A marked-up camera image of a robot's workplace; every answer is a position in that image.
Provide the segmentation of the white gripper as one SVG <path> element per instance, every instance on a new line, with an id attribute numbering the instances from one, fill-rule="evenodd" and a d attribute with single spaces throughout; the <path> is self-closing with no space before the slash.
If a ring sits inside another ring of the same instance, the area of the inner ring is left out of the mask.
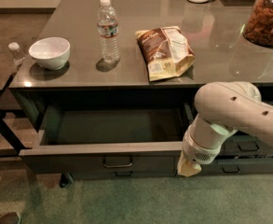
<path id="1" fill-rule="evenodd" d="M 196 131 L 190 126 L 184 134 L 181 157 L 177 165 L 178 175 L 190 177 L 201 171 L 201 166 L 210 164 L 219 154 L 221 137 L 212 129 Z"/>

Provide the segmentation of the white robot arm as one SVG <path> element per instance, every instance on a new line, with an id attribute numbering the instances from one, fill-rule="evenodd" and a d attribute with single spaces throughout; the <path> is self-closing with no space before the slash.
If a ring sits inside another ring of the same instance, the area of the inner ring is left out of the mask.
<path id="1" fill-rule="evenodd" d="M 195 95 L 197 115 L 187 128 L 177 173 L 196 175 L 210 164 L 224 141 L 236 132 L 255 136 L 273 147 L 273 105 L 262 101 L 249 82 L 212 82 Z"/>

